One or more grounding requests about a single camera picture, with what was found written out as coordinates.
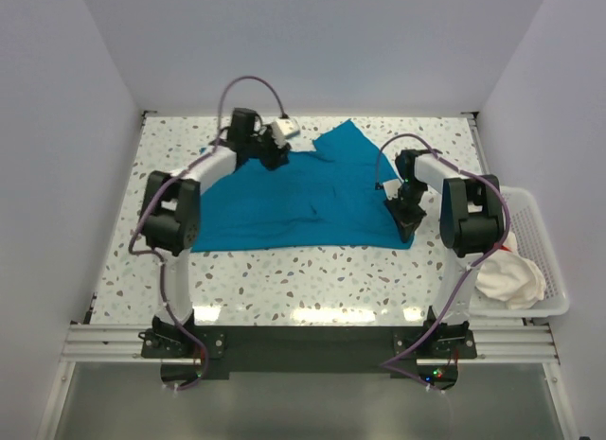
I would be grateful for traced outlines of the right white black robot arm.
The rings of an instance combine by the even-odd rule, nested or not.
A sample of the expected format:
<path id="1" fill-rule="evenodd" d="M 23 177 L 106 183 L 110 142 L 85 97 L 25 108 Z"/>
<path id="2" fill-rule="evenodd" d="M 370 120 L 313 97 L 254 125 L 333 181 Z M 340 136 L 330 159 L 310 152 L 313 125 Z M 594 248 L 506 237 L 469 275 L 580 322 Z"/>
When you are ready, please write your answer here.
<path id="1" fill-rule="evenodd" d="M 420 201 L 428 189 L 441 196 L 438 225 L 446 263 L 421 335 L 424 351 L 441 358 L 455 347 L 450 328 L 469 325 L 481 265 L 508 234 L 507 205 L 497 177 L 460 170 L 429 150 L 404 150 L 395 163 L 399 176 L 377 180 L 375 188 L 384 193 L 383 204 L 402 242 L 412 242 L 427 216 Z"/>

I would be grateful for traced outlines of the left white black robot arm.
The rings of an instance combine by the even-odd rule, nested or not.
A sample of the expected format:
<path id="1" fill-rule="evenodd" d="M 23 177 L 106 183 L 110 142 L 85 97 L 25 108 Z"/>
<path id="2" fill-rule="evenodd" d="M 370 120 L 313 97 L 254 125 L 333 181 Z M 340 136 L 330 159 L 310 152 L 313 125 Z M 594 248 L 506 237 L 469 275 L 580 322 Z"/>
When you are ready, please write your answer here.
<path id="1" fill-rule="evenodd" d="M 156 170 L 145 187 L 141 214 L 134 236 L 145 239 L 147 248 L 132 255 L 153 255 L 159 263 L 158 309 L 155 319 L 173 324 L 162 344 L 175 357 L 189 355 L 196 334 L 185 327 L 193 304 L 188 281 L 191 249 L 201 231 L 201 196 L 221 179 L 235 173 L 250 160 L 268 170 L 288 163 L 289 140 L 300 134 L 298 123 L 282 115 L 268 125 L 246 108 L 233 111 L 230 124 L 193 162 L 171 172 Z"/>

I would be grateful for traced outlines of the blue polo t shirt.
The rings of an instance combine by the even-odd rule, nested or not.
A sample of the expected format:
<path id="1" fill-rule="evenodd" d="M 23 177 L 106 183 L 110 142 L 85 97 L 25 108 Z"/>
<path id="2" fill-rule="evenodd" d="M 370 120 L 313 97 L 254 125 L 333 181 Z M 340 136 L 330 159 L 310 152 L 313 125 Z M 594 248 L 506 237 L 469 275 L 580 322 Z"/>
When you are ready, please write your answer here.
<path id="1" fill-rule="evenodd" d="M 201 197 L 193 252 L 294 246 L 372 246 L 407 250 L 376 181 L 396 173 L 350 120 L 267 170 L 251 160 Z"/>

